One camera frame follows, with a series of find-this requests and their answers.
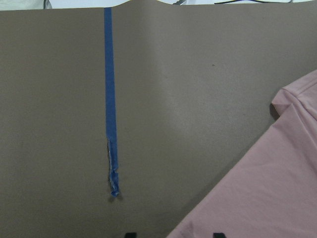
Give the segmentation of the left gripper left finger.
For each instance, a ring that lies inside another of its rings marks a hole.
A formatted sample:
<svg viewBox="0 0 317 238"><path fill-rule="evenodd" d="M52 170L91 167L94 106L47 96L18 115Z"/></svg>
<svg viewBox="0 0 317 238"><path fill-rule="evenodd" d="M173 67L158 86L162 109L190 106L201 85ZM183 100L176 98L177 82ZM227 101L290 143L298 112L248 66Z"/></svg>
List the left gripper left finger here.
<svg viewBox="0 0 317 238"><path fill-rule="evenodd" d="M126 233L124 235L124 238L136 238L137 237L137 233L136 232L130 232L130 233Z"/></svg>

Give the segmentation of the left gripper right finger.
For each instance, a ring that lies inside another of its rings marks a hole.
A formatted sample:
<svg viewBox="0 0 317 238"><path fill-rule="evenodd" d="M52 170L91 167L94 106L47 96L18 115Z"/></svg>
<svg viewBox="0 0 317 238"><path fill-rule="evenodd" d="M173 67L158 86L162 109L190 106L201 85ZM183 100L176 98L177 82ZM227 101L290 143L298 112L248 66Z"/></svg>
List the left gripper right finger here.
<svg viewBox="0 0 317 238"><path fill-rule="evenodd" d="M213 238L226 238L226 235L224 233L213 233Z"/></svg>

